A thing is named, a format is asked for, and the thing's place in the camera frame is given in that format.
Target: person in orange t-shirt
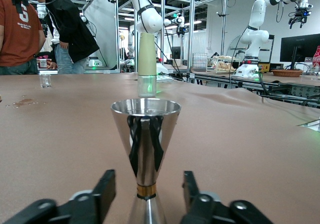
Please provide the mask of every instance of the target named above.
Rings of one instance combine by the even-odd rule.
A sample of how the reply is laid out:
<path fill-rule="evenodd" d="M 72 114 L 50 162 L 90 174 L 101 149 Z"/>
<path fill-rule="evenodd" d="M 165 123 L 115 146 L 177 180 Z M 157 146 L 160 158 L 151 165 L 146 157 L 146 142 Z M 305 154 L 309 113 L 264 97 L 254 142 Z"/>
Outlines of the person in orange t-shirt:
<path fill-rule="evenodd" d="M 21 4 L 17 12 L 11 0 L 0 0 L 0 75 L 37 74 L 37 54 L 45 34 L 35 8 Z"/>

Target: ceiling light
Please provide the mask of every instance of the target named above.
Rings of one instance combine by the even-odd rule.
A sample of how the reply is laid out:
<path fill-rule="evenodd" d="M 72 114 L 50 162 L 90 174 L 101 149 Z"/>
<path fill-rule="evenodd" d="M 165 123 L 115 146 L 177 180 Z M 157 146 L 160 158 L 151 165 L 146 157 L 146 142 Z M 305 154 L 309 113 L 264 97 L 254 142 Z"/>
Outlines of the ceiling light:
<path fill-rule="evenodd" d="M 171 25 L 171 26 L 167 26 L 165 29 L 175 29 L 175 28 L 177 28 L 176 25 Z"/>
<path fill-rule="evenodd" d="M 202 21 L 201 20 L 196 20 L 196 21 L 193 22 L 193 24 L 199 24 L 199 23 L 202 23 Z"/>

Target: red bottle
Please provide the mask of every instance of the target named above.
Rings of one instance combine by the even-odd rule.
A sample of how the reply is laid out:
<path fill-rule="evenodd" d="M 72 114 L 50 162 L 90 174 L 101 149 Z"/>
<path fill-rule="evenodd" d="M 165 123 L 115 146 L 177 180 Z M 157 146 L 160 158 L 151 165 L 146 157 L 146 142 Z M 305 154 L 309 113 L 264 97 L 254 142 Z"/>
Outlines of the red bottle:
<path fill-rule="evenodd" d="M 316 52 L 312 59 L 312 69 L 315 69 L 316 72 L 320 69 L 320 45 L 318 45 Z"/>

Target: computer monitor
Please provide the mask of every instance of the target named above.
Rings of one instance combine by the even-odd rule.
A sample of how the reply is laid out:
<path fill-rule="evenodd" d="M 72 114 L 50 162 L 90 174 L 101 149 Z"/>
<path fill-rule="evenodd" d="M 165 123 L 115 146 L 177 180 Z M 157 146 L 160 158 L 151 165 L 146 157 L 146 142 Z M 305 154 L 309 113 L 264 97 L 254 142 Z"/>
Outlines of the computer monitor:
<path fill-rule="evenodd" d="M 290 69 L 296 62 L 312 58 L 320 45 L 320 34 L 284 37 L 281 39 L 280 62 L 291 62 Z"/>
<path fill-rule="evenodd" d="M 171 48 L 172 51 L 172 59 L 180 59 L 181 58 L 181 47 L 180 46 L 173 46 Z"/>

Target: silver double-sided jigger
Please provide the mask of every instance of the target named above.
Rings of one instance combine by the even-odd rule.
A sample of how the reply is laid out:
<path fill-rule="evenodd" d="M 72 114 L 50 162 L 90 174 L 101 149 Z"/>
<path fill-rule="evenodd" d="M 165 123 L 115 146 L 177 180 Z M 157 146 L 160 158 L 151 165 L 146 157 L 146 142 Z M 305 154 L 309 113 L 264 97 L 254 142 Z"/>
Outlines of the silver double-sided jigger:
<path fill-rule="evenodd" d="M 156 98 L 128 99 L 111 106 L 136 183 L 129 224 L 166 224 L 156 187 L 181 106 Z"/>

